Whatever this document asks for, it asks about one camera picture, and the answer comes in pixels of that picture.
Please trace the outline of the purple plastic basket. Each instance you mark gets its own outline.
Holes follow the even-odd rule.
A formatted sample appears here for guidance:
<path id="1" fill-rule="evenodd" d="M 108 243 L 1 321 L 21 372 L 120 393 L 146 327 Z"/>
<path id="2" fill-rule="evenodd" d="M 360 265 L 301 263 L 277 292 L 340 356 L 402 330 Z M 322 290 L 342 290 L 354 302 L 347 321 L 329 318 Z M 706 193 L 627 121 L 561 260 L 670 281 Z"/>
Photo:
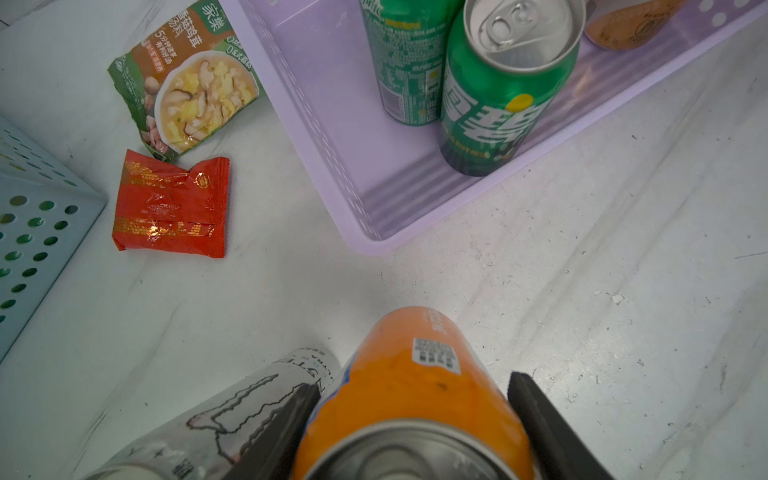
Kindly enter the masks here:
<path id="1" fill-rule="evenodd" d="M 437 124 L 409 127 L 385 113 L 357 2 L 223 8 L 340 235 L 367 255 L 408 242 L 767 13 L 763 1 L 690 1 L 641 48 L 584 42 L 513 161 L 478 178 L 447 165 Z"/>

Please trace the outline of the orange can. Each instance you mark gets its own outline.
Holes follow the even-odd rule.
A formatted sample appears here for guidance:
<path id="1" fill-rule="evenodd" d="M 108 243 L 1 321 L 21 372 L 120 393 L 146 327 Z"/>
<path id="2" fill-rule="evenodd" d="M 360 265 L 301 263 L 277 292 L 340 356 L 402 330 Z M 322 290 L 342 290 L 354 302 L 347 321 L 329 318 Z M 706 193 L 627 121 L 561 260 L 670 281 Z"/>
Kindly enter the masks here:
<path id="1" fill-rule="evenodd" d="M 536 479 L 519 416 L 458 326 L 406 307 L 380 319 L 307 423 L 295 479 Z"/>
<path id="2" fill-rule="evenodd" d="M 589 0 L 586 37 L 610 50 L 632 50 L 647 44 L 680 11 L 687 0 Z"/>

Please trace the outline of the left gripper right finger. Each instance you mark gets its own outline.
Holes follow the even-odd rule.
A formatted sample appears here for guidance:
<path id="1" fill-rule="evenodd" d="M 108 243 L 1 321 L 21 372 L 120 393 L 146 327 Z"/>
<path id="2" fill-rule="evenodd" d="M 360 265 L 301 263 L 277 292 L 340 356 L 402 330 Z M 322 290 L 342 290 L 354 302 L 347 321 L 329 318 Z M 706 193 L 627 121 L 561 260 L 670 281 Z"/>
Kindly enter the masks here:
<path id="1" fill-rule="evenodd" d="M 507 400 L 528 434 L 543 479 L 614 480 L 530 375 L 511 373 Z"/>

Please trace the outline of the silver white drink can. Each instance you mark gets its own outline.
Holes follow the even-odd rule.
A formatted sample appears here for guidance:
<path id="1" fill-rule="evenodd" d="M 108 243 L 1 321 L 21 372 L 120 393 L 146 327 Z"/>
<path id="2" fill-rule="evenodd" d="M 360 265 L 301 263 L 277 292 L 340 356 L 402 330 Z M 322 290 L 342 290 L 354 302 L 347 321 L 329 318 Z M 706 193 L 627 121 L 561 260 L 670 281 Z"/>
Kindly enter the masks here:
<path id="1" fill-rule="evenodd" d="M 131 442 L 86 477 L 221 479 L 302 386 L 324 393 L 339 371 L 330 351 L 296 349 Z"/>

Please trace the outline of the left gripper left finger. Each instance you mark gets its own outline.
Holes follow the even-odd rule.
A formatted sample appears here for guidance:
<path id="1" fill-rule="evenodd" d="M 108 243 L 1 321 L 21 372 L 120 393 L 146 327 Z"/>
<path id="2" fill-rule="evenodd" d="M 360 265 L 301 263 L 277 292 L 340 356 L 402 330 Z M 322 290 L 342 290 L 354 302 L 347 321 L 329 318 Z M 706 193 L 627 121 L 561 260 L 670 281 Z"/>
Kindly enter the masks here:
<path id="1" fill-rule="evenodd" d="M 300 384 L 223 479 L 290 479 L 307 422 L 320 398 L 317 384 Z"/>

